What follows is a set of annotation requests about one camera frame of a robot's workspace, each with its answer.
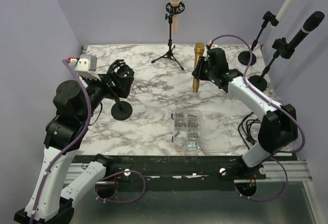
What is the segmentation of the black tripod mic stand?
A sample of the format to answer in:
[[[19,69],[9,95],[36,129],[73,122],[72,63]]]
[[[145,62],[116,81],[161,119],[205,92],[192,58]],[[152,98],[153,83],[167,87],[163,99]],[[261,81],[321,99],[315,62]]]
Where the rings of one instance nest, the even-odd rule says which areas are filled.
[[[184,10],[185,10],[185,5],[184,5],[183,2],[180,2],[179,6],[178,6],[178,9],[177,9],[177,14],[179,15],[179,14],[183,13]],[[160,56],[160,57],[152,60],[151,63],[153,64],[156,61],[158,61],[158,60],[160,60],[162,58],[165,58],[165,59],[172,60],[172,61],[176,62],[180,66],[181,70],[183,71],[184,70],[184,67],[175,58],[174,53],[173,53],[173,50],[175,48],[175,45],[172,45],[172,20],[173,20],[173,13],[172,13],[172,8],[171,8],[170,3],[167,3],[166,4],[166,12],[167,13],[165,14],[165,20],[167,20],[168,23],[169,23],[169,39],[168,39],[168,44],[167,44],[168,45],[168,51],[164,55],[162,55],[162,56]]]

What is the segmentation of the pink microphone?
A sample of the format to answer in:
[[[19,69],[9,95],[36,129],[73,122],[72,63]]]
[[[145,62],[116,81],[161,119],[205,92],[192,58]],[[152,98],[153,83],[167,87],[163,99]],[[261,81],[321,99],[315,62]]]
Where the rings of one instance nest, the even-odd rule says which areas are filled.
[[[180,0],[170,0],[170,5],[172,8],[173,13],[173,20],[172,20],[172,34],[177,33],[177,27],[178,27],[178,14],[177,9],[180,4]]]

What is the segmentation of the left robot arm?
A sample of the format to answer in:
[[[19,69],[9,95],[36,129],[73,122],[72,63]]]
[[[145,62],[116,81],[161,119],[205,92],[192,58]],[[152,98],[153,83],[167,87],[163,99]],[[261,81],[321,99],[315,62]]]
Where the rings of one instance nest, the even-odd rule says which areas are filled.
[[[42,169],[27,206],[14,215],[18,223],[69,223],[75,206],[96,182],[113,176],[113,159],[98,154],[80,176],[64,184],[91,117],[103,99],[114,100],[111,114],[115,120],[131,116],[132,107],[126,99],[134,71],[123,60],[115,61],[98,77],[92,78],[90,71],[76,67],[69,67],[69,71],[74,79],[56,89],[56,116],[46,126]]]

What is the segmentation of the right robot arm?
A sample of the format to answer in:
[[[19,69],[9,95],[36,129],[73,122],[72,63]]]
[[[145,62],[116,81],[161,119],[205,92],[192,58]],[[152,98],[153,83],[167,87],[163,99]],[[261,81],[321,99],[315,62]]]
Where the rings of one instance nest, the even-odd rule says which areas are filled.
[[[199,57],[192,75],[195,79],[214,83],[240,100],[261,122],[257,143],[237,160],[235,168],[240,178],[249,178],[254,167],[297,139],[295,108],[270,99],[239,70],[230,69],[223,49],[213,48],[206,56]]]

